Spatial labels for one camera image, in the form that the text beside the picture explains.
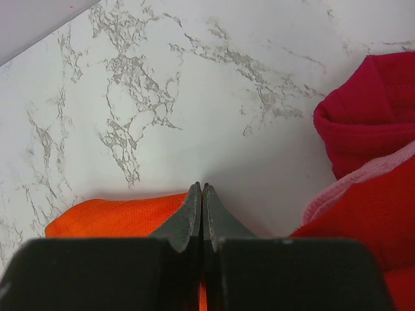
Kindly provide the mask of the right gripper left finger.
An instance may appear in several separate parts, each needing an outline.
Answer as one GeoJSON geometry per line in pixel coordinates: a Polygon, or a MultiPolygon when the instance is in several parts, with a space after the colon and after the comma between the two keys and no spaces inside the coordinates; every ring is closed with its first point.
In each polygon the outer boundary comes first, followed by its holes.
{"type": "Polygon", "coordinates": [[[43,238],[1,279],[2,310],[198,310],[202,191],[146,237],[43,238]]]}

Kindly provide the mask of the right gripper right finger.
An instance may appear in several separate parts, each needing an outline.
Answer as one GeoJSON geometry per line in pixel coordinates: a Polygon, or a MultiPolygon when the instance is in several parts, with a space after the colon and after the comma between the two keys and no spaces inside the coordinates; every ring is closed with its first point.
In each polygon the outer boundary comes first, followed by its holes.
{"type": "Polygon", "coordinates": [[[259,238],[202,195],[204,310],[394,310],[370,252],[347,238],[259,238]]]}

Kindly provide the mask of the orange t shirt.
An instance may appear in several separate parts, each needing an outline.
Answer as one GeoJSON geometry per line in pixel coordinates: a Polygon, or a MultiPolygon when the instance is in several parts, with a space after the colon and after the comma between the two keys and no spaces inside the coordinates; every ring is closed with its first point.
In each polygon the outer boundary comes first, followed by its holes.
{"type": "Polygon", "coordinates": [[[155,238],[163,252],[161,301],[166,310],[207,310],[200,246],[200,190],[158,198],[79,203],[45,228],[47,238],[155,238]]]}

